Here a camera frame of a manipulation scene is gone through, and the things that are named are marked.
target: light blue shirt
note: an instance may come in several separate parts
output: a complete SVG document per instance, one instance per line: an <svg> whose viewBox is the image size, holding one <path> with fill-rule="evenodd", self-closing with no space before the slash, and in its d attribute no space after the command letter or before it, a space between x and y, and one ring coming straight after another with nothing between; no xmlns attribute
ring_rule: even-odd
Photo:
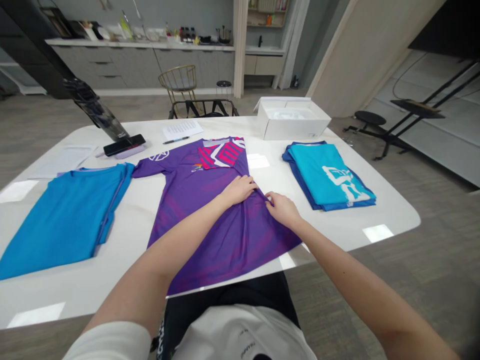
<svg viewBox="0 0 480 360"><path fill-rule="evenodd" d="M295 160L315 203L348 204L376 199L344 164L332 144L308 146L295 144L288 150Z"/></svg>

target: white sleeve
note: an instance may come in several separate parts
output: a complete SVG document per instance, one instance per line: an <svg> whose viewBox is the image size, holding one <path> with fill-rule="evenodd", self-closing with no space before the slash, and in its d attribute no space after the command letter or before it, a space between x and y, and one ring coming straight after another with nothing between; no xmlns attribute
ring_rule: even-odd
<svg viewBox="0 0 480 360"><path fill-rule="evenodd" d="M151 342L149 332L141 325L128 321L108 322L82 334L63 360L147 359Z"/></svg>

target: black shorts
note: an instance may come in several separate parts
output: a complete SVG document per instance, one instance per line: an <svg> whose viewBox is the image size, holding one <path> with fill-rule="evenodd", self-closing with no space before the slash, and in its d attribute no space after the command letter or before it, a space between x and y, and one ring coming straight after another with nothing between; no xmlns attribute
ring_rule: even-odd
<svg viewBox="0 0 480 360"><path fill-rule="evenodd" d="M300 328L283 271L168 299L163 318L162 359L170 359L191 323L209 307L244 304L277 310Z"/></svg>

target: smartphone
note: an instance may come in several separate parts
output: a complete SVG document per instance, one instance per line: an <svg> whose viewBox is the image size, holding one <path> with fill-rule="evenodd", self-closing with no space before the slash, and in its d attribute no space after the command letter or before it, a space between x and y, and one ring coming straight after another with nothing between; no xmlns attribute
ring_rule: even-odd
<svg viewBox="0 0 480 360"><path fill-rule="evenodd" d="M136 148L137 146L144 144L145 139L141 134L127 137L126 139L114 142L113 144L103 147L103 151L106 156L112 156L118 153L122 153L126 150Z"/></svg>

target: white shirt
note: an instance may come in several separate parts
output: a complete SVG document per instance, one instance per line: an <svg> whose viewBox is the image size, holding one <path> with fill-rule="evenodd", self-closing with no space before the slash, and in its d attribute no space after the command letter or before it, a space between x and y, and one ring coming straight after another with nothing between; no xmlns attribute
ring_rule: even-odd
<svg viewBox="0 0 480 360"><path fill-rule="evenodd" d="M150 352L147 329L117 321L82 334L64 360L137 360ZM186 331L173 360L252 360L264 354L274 360L317 359L304 334L280 312L263 306L208 308Z"/></svg>

